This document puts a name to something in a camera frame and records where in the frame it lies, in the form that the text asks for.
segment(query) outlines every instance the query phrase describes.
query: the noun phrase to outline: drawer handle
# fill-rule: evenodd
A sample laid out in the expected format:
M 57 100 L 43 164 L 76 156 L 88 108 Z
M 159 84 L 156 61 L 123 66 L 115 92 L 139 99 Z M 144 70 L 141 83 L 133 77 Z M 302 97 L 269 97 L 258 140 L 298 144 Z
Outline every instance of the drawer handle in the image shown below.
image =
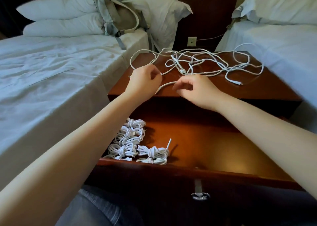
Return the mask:
M 195 179 L 195 192 L 192 193 L 192 197 L 197 201 L 205 201 L 210 198 L 209 193 L 203 192 L 203 187 L 201 186 L 201 180 Z

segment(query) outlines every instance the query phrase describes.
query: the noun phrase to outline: mattress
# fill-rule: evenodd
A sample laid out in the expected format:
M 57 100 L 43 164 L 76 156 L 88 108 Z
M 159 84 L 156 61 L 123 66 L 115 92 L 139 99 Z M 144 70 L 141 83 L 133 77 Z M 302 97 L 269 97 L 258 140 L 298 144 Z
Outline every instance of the mattress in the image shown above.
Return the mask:
M 0 41 L 0 190 L 109 102 L 147 33 Z
M 216 51 L 248 51 L 293 91 L 317 108 L 317 26 L 235 23 Z

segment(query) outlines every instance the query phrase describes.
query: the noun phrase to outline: gray backpack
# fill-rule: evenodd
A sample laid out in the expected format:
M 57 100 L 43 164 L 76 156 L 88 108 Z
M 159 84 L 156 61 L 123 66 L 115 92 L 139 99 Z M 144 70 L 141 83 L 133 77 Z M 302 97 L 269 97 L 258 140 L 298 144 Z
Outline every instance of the gray backpack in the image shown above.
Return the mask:
M 126 50 L 126 47 L 120 36 L 134 32 L 137 28 L 144 28 L 148 32 L 150 45 L 151 36 L 142 11 L 136 10 L 132 3 L 124 2 L 124 0 L 94 1 L 105 22 L 105 34 L 114 36 L 122 50 Z

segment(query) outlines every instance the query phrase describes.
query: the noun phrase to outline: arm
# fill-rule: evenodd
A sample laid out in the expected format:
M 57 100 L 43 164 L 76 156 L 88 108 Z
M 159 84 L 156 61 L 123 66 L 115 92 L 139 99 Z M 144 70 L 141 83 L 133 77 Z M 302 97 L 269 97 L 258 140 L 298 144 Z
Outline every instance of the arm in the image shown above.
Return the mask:
M 55 225 L 125 120 L 161 81 L 154 65 L 138 68 L 125 93 L 12 180 L 0 192 L 0 225 Z
M 188 84 L 192 90 L 184 89 Z M 183 76 L 174 89 L 197 106 L 223 115 L 317 199 L 316 134 L 221 92 L 206 76 Z

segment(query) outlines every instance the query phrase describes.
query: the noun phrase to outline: person's right arm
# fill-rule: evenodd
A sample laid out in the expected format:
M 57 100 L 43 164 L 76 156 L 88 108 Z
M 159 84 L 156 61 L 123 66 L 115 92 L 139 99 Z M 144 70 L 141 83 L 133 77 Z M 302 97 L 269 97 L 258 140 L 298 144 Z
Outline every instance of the person's right arm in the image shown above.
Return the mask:
M 180 96 L 230 121 L 317 199 L 317 135 L 221 92 L 206 76 L 188 75 L 174 85 Z

